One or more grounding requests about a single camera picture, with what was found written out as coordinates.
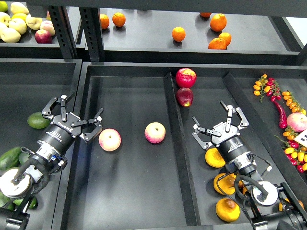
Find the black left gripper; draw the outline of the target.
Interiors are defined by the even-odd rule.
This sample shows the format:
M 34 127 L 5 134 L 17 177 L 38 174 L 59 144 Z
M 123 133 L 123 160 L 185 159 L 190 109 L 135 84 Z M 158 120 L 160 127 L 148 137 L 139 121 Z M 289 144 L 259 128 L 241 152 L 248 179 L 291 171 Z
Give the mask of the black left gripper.
M 76 137 L 89 143 L 102 132 L 103 108 L 100 108 L 94 118 L 81 120 L 72 112 L 67 113 L 67 102 L 66 95 L 53 97 L 41 112 L 44 118 L 52 121 L 38 138 L 40 147 L 33 158 L 47 168 L 64 167 L 67 164 L 65 153 Z M 54 116 L 52 111 L 58 105 L 60 115 Z

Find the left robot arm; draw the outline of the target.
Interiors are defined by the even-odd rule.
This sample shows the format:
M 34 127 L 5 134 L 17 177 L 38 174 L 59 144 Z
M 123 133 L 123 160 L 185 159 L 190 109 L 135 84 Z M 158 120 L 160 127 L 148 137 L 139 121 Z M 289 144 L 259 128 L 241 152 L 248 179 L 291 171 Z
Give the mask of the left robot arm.
M 27 210 L 35 195 L 47 186 L 53 174 L 67 165 L 66 151 L 76 138 L 85 143 L 92 141 L 102 131 L 103 108 L 88 120 L 82 120 L 67 112 L 66 95 L 52 98 L 41 115 L 50 124 L 38 138 L 39 149 L 35 152 L 21 148 L 29 154 L 28 160 L 19 168 L 7 170 L 0 178 L 0 190 L 8 201 L 0 208 L 2 230 L 24 230 L 29 221 Z

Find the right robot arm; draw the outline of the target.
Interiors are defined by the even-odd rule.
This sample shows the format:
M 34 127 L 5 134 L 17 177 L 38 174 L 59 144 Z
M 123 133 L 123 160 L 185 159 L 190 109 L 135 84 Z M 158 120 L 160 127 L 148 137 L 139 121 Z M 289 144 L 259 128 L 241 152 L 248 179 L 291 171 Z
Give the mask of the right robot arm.
M 234 189 L 242 200 L 238 204 L 240 210 L 255 230 L 305 230 L 307 228 L 307 212 L 300 205 L 295 194 L 286 183 L 280 185 L 265 181 L 264 177 L 272 170 L 268 160 L 267 168 L 259 173 L 254 160 L 256 157 L 250 150 L 240 131 L 249 126 L 241 108 L 234 108 L 220 102 L 227 112 L 227 120 L 210 129 L 202 128 L 195 117 L 195 140 L 205 150 L 217 150 L 225 161 L 226 174 L 218 176 L 213 184 L 227 197 L 219 183 L 230 175 L 235 176 Z

